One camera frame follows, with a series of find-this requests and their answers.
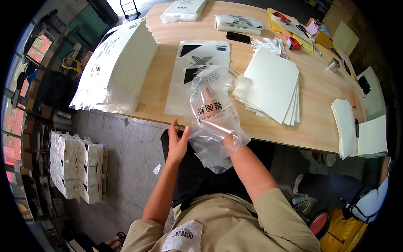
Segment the shoe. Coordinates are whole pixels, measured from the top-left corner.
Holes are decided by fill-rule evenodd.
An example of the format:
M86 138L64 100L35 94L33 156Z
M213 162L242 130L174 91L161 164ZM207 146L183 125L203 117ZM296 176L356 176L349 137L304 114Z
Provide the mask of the shoe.
M299 183L301 183L302 179L303 179L303 173L299 174L297 176L297 178L295 179L295 186L293 188L293 194L298 193L298 186L299 186Z

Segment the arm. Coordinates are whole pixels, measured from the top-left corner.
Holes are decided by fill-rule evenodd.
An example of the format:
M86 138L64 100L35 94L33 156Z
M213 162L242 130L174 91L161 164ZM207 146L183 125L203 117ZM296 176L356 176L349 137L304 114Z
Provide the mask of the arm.
M154 187L143 211L143 220L157 221L162 226L165 225L166 218L171 208L175 181L178 174L178 167L187 149L187 139L190 135L190 127L186 127L181 138L177 133L177 120L171 123L168 130L169 152L162 169L160 178Z
M229 146L231 138L232 135L226 137L224 145ZM278 188L270 172L247 146L233 152L230 158L253 203L267 190Z
M382 171L380 174L379 185L381 185L383 183L383 181L385 181L386 177L388 176L388 166L389 166L390 159L391 159L391 157L386 156L385 160L383 160L383 166L382 166Z

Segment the smartphone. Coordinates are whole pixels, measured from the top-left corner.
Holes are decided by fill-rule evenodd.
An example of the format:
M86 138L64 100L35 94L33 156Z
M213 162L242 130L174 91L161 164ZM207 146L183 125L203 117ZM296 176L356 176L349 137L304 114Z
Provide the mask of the smartphone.
M239 42L243 42L243 43L247 43L247 44L249 44L251 41L251 37L243 35L243 34L231 32L231 31L227 32L226 37L229 40L235 40L235 41L239 41Z

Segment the barcode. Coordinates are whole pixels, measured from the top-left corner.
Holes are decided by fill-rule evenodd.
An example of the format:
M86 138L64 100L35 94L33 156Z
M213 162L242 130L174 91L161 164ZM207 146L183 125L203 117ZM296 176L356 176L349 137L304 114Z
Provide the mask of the barcode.
M217 51L223 51L226 52L227 47L226 46L217 46Z

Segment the right hand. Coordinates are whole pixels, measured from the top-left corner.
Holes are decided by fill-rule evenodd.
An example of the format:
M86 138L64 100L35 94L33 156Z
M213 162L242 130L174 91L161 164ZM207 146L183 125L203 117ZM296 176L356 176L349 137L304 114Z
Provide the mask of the right hand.
M191 129L189 126L186 126L182 137L178 137L179 129L177 128L178 120L175 119L169 129L169 143L168 143L168 157L166 162L172 162L173 164L179 165L185 156L187 150L187 140L190 136Z

